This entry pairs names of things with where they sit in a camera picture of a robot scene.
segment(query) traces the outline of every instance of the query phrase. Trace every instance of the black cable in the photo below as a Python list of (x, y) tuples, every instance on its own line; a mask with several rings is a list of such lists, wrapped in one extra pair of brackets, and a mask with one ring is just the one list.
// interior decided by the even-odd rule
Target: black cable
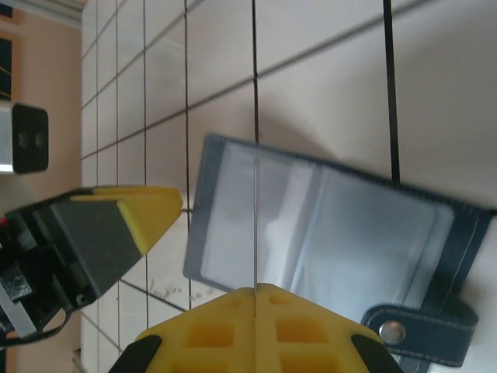
[(51, 338), (52, 336), (56, 336), (57, 334), (59, 334), (59, 332), (64, 328), (64, 326), (66, 326), (70, 318), (71, 318), (71, 313), (66, 312), (63, 323), (60, 324), (57, 328), (39, 334), (34, 334), (26, 338), (17, 337), (17, 338), (8, 338), (0, 340), (0, 348), (25, 346), (27, 344), (40, 342), (41, 340), (47, 340), (48, 338)]
[(385, 52), (387, 56), (387, 95), (388, 95), (388, 123), (390, 128), (390, 160), (391, 179), (395, 183), (401, 180), (400, 161), (398, 155), (398, 127), (397, 127), (397, 93), (395, 88), (395, 61), (394, 61), (394, 30), (391, 13), (391, 0), (383, 0), (383, 17), (385, 28)]

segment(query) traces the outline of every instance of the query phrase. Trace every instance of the yellow foam block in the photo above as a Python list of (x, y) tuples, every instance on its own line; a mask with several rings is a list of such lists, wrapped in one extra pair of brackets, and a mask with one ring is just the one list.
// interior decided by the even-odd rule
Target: yellow foam block
[(141, 255), (145, 255), (181, 215), (179, 190), (160, 186), (95, 188), (73, 201), (114, 200)]
[(367, 373), (350, 337), (375, 332), (271, 284), (257, 288), (256, 373)]
[(145, 331), (162, 338), (147, 373), (254, 373), (254, 309), (242, 288)]
[(147, 373), (367, 373), (351, 341), (372, 331), (270, 284), (232, 291), (142, 333)]

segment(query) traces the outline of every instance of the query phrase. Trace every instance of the stitching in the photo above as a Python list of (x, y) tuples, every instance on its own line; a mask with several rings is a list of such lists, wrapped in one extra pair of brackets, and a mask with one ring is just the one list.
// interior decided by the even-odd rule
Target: stitching
[(437, 364), (444, 364), (448, 365), (451, 367), (460, 367), (463, 364), (463, 361), (449, 361), (449, 360), (444, 360), (444, 359), (439, 359), (438, 357), (434, 357), (431, 355), (426, 355), (426, 354), (417, 354), (416, 352), (411, 352), (411, 351), (406, 351), (406, 350), (396, 350), (394, 348), (388, 348), (388, 350), (393, 353), (393, 354), (402, 354), (402, 355), (407, 355), (410, 357), (416, 357), (418, 359), (423, 359), (426, 361), (431, 361), (433, 363)]
[(454, 282), (456, 281), (456, 277), (459, 274), (459, 271), (461, 270), (462, 263), (464, 261), (464, 258), (466, 257), (467, 251), (469, 250), (469, 246), (471, 242), (473, 241), (474, 234), (476, 233), (476, 227), (478, 226), (478, 223), (480, 221), (480, 218), (477, 218), (476, 221), (474, 222), (474, 227), (473, 227), (473, 232), (471, 233), (471, 237), (469, 238), (469, 242), (466, 245), (466, 249), (464, 250), (463, 256), (461, 257), (461, 261), (459, 262), (459, 265), (457, 266), (456, 273), (454, 277), (452, 278), (452, 282), (450, 283), (449, 290), (445, 294), (445, 298), (443, 299), (442, 305), (440, 306), (439, 312), (442, 311), (445, 303), (447, 302), (447, 299), (449, 298), (449, 294), (452, 291), (452, 287), (454, 286)]
[(419, 367), (421, 367), (421, 360), (418, 361), (418, 366), (416, 367), (416, 370), (414, 373), (418, 373), (419, 372)]
[(410, 312), (404, 312), (404, 311), (397, 311), (395, 309), (381, 309), (379, 311), (376, 311), (367, 321), (366, 326), (369, 327), (369, 325), (373, 322), (373, 319), (376, 318), (379, 315), (382, 315), (384, 313), (390, 313), (392, 315), (399, 315), (399, 316), (405, 316), (409, 317), (411, 319), (416, 319), (420, 321), (427, 321), (431, 322), (432, 324), (437, 324), (441, 326), (446, 326), (448, 328), (454, 328), (458, 330), (462, 330), (464, 332), (471, 332), (475, 329), (475, 326), (466, 326), (462, 325), (456, 322), (448, 322), (448, 321), (443, 321), (441, 319), (435, 319), (433, 317), (428, 317), (428, 316), (422, 316), (422, 315), (416, 315), (415, 313), (410, 313)]

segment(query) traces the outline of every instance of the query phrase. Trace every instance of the white tile wall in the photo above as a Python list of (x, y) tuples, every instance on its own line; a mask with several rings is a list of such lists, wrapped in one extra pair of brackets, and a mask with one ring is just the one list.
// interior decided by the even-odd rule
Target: white tile wall
[(139, 54), (144, 47), (143, 0), (126, 1), (117, 12), (117, 70)]
[(119, 343), (119, 292), (118, 284), (114, 284), (99, 299), (99, 328), (115, 344)]
[(99, 105), (99, 148), (117, 140), (117, 91), (116, 81), (108, 85), (97, 97)]
[(158, 301), (150, 295), (148, 296), (148, 325), (150, 327), (172, 319), (181, 313), (181, 311), (171, 307), (170, 305)]
[(179, 189), (186, 200), (186, 116), (147, 130), (147, 184)]
[(93, 44), (82, 62), (82, 104), (85, 105), (96, 94), (96, 44)]
[[(82, 185), (93, 187), (98, 177), (100, 185), (176, 187), (191, 209), (205, 135), (254, 141), (256, 124), (264, 144), (390, 176), (382, 1), (255, 5), (254, 34), (252, 0), (89, 0), (82, 21)], [(497, 3), (392, 5), (403, 9), (394, 18), (402, 180), (496, 205)], [(366, 23), (375, 26), (340, 38)], [(120, 282), (119, 291), (84, 310), (101, 330), (84, 319), (89, 372), (108, 369), (114, 344), (125, 348), (147, 325), (223, 294), (182, 275), (188, 214), (123, 277), (133, 287)], [(494, 371), (496, 243), (494, 222), (463, 291), (481, 321), (461, 373)]]
[(99, 81), (98, 90), (112, 80), (117, 73), (116, 19), (113, 19), (100, 35), (97, 43)]
[(96, 155), (91, 155), (82, 160), (82, 182), (83, 187), (94, 187), (96, 185)]
[(113, 145), (99, 152), (99, 169), (97, 171), (99, 185), (117, 184), (117, 146)]
[(99, 334), (99, 372), (106, 373), (110, 371), (111, 367), (119, 357), (119, 349), (102, 333)]
[(377, 27), (261, 78), (260, 141), (390, 176), (384, 59)]
[(82, 156), (96, 151), (97, 112), (96, 99), (93, 99), (82, 110)]
[(144, 124), (144, 59), (138, 58), (117, 79), (118, 138), (143, 129)]
[(143, 185), (145, 183), (144, 134), (129, 138), (117, 145), (117, 180), (120, 185)]
[(183, 213), (148, 253), (148, 292), (182, 309), (189, 308), (189, 284), (182, 273), (187, 239)]
[(102, 32), (102, 28), (110, 20), (116, 11), (116, 0), (97, 0), (97, 26), (98, 33)]
[(96, 0), (88, 0), (82, 13), (82, 54), (96, 39)]
[(188, 16), (189, 103), (252, 75), (252, 2), (199, 4)]
[(147, 125), (186, 107), (185, 22), (154, 43), (146, 56)]
[(315, 44), (383, 15), (381, 0), (257, 2), (257, 68), (261, 71)]
[(149, 44), (185, 12), (184, 0), (145, 0), (145, 43)]
[(88, 373), (99, 371), (99, 331), (85, 317), (81, 317), (81, 363)]
[(147, 329), (147, 295), (119, 284), (119, 348), (124, 350)]

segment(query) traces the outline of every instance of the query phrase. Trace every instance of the wire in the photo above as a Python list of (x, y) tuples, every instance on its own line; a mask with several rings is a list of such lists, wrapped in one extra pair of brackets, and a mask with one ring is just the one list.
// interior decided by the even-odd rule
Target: wire
[(46, 332), (42, 332), (40, 334), (28, 336), (27, 338), (17, 337), (17, 338), (8, 338), (0, 340), (0, 348), (25, 346), (27, 344), (32, 344), (40, 342), (42, 340), (47, 340), (48, 338), (51, 338), (52, 336), (56, 336), (57, 334), (59, 334), (59, 332), (64, 328), (64, 326), (66, 326), (70, 318), (71, 318), (71, 312), (66, 311), (63, 323), (60, 324), (57, 328), (48, 330)]

